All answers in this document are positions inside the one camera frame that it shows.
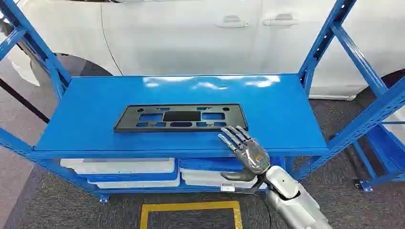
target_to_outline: shelf top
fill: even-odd
[[[130,104],[235,103],[270,155],[327,151],[296,74],[74,77],[35,151],[47,158],[233,156],[218,132],[115,133],[113,127]]]

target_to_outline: gray carpet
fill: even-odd
[[[325,138],[342,129],[362,110],[357,102],[312,100],[311,104]],[[364,149],[371,155],[366,145]],[[30,198],[19,200],[19,205],[25,206],[19,225],[16,221],[8,222],[6,228],[136,229],[143,203],[216,200],[240,202],[243,228],[269,227],[267,208],[254,196],[226,193],[112,195],[109,204],[99,204],[95,196],[36,168],[32,177],[38,176],[41,180]],[[364,193],[353,185],[356,178],[368,176],[349,147],[312,171],[302,183],[335,229],[404,229],[405,183],[388,183],[375,187],[372,193]],[[272,228],[286,228],[274,212],[271,215]],[[234,228],[229,209],[151,213],[148,225],[149,229]]]

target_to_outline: white car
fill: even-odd
[[[296,73],[335,2],[116,1],[20,0],[18,6],[54,53],[113,75],[185,75]],[[381,77],[405,68],[403,9],[403,0],[359,0],[344,23]],[[8,58],[24,79],[40,84],[18,47]],[[311,97],[350,100],[366,87],[334,39],[315,71]]]

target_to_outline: black cable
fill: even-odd
[[[39,111],[34,105],[32,105],[28,100],[22,97],[17,91],[15,91],[10,85],[0,79],[0,87],[2,87],[6,92],[18,100],[22,105],[28,108],[32,113],[37,115],[44,122],[49,123],[49,118],[47,118],[41,111]]]
[[[269,208],[269,206],[266,204],[266,201],[263,200],[260,196],[256,195],[255,193],[243,193],[243,194],[252,195],[252,196],[258,198],[260,201],[263,202],[263,204],[264,204],[264,205],[266,206],[266,208],[267,208],[268,221],[269,221],[269,229],[271,229],[271,222],[272,222],[272,220],[271,220],[270,208]]]

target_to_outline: robotic hand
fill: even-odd
[[[274,209],[291,229],[332,229],[326,217],[319,210],[319,204],[305,188],[294,180],[282,167],[271,166],[266,152],[243,128],[223,127],[224,135],[218,137],[229,146],[242,162],[242,172],[222,172],[227,180],[257,182],[243,193],[255,193],[260,185],[267,184],[266,204]]]

